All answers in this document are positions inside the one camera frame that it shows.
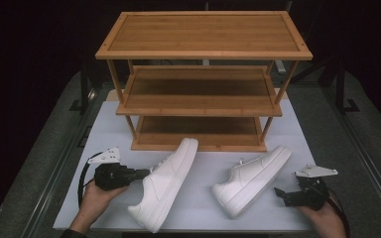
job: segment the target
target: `wooden leg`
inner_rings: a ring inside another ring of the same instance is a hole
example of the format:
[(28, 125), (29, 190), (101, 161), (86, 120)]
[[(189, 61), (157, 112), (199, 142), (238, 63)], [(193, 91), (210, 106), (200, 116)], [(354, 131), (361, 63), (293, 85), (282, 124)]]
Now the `wooden leg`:
[(274, 61), (271, 60), (270, 63), (268, 64), (268, 66), (267, 66), (267, 71), (266, 71), (267, 75), (271, 75), (271, 69), (272, 69), (273, 66), (274, 66)]
[(131, 117), (130, 116), (125, 116), (126, 121), (128, 122), (129, 130), (132, 133), (132, 137), (134, 140), (137, 139), (137, 132), (135, 131), (134, 124), (132, 123)]
[(271, 126), (273, 117), (268, 117), (267, 123), (265, 124), (264, 130), (262, 131), (261, 142), (265, 142), (265, 137), (267, 136), (268, 129)]
[(123, 93), (122, 93), (122, 87), (120, 86), (119, 77), (117, 76), (116, 67), (114, 65), (113, 60), (108, 59), (107, 65), (109, 66), (110, 74), (113, 80), (114, 88), (117, 92), (117, 97), (119, 98), (120, 102), (123, 102)]
[(289, 72), (286, 75), (286, 79), (284, 80), (283, 85), (281, 86), (280, 91), (278, 91), (277, 97), (275, 98), (276, 104), (279, 104), (281, 101), (281, 98), (283, 98), (283, 95), (286, 92), (287, 86), (289, 85), (289, 82), (292, 79), (293, 73), (295, 72), (298, 64), (299, 64), (298, 61), (293, 62)]
[[(122, 93), (122, 87), (120, 86), (120, 82), (119, 82), (119, 77), (117, 76), (116, 67), (114, 65), (113, 60), (111, 59), (107, 60), (107, 64), (109, 66), (110, 74), (112, 76), (114, 88), (116, 89), (116, 92), (117, 92), (117, 97), (119, 98), (120, 103), (122, 103), (124, 101), (124, 98)], [(130, 116), (125, 116), (125, 117), (126, 117), (126, 121), (128, 122), (129, 130), (131, 131), (132, 136), (134, 137), (134, 140), (135, 140), (137, 137), (137, 133), (135, 131), (134, 124), (132, 123), (131, 117)]]
[(128, 65), (129, 65), (129, 73), (133, 74), (135, 72), (134, 71), (134, 63), (131, 59), (128, 59)]

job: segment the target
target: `wooden shelf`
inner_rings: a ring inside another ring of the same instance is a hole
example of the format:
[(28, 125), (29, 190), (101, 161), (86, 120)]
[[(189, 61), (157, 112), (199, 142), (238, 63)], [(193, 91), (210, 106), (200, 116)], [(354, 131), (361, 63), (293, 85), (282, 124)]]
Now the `wooden shelf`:
[[(122, 12), (96, 53), (107, 60), (134, 150), (266, 151), (272, 118), (309, 51), (286, 11)], [(128, 60), (122, 91), (115, 60)], [(134, 65), (133, 60), (268, 60), (261, 65)], [(280, 90), (274, 60), (292, 60)], [(131, 115), (138, 115), (135, 128)], [(268, 117), (261, 128), (260, 117)]]
[(182, 138), (199, 141), (199, 151), (265, 151), (257, 117), (141, 116), (133, 150), (173, 151)]
[(134, 66), (118, 115), (282, 116), (266, 66)]

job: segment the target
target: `black background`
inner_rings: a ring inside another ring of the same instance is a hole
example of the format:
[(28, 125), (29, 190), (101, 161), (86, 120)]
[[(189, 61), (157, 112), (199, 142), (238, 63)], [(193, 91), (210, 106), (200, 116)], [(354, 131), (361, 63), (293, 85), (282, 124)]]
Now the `black background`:
[[(284, 1), (210, 1), (210, 10), (280, 10)], [(69, 80), (121, 11), (203, 10), (204, 1), (0, 1), (0, 204)], [(338, 53), (381, 112), (381, 1), (295, 0), (291, 16), (314, 62)]]

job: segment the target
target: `sneaker sole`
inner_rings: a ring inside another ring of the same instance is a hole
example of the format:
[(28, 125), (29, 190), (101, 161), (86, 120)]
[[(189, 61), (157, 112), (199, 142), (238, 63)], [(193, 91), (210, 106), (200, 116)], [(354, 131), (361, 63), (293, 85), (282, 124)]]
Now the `sneaker sole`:
[[(179, 168), (175, 172), (175, 175), (171, 178), (165, 193), (160, 197), (157, 204), (152, 208), (153, 210), (150, 212), (148, 217), (140, 217), (142, 201), (136, 206), (128, 207), (129, 213), (138, 221), (138, 223), (143, 225), (149, 231), (153, 233), (158, 232), (166, 220), (172, 204), (175, 201), (176, 195), (178, 194), (182, 183), (184, 182), (189, 170), (191, 169), (191, 165), (197, 151), (197, 145), (197, 140), (186, 138), (175, 151), (175, 154), (185, 154), (184, 158), (182, 159)], [(149, 190), (154, 190), (155, 186), (153, 181), (150, 179), (150, 176), (147, 176), (143, 179), (143, 185), (145, 197), (146, 190), (147, 192)]]

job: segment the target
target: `wooden shoe rack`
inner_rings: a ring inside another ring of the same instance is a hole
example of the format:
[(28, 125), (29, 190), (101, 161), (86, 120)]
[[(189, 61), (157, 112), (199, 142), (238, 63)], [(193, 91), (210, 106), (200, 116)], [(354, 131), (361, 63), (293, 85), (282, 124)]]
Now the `wooden shoe rack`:
[[(265, 137), (299, 60), (312, 54), (285, 11), (123, 12), (96, 58), (107, 60), (117, 115), (133, 150), (175, 150), (183, 137), (200, 151), (266, 151)], [(128, 60), (122, 91), (115, 60)], [(133, 60), (261, 60), (266, 65), (134, 65)], [(278, 93), (270, 71), (290, 60)], [(131, 116), (139, 116), (134, 125)], [(261, 126), (260, 117), (267, 117)]]

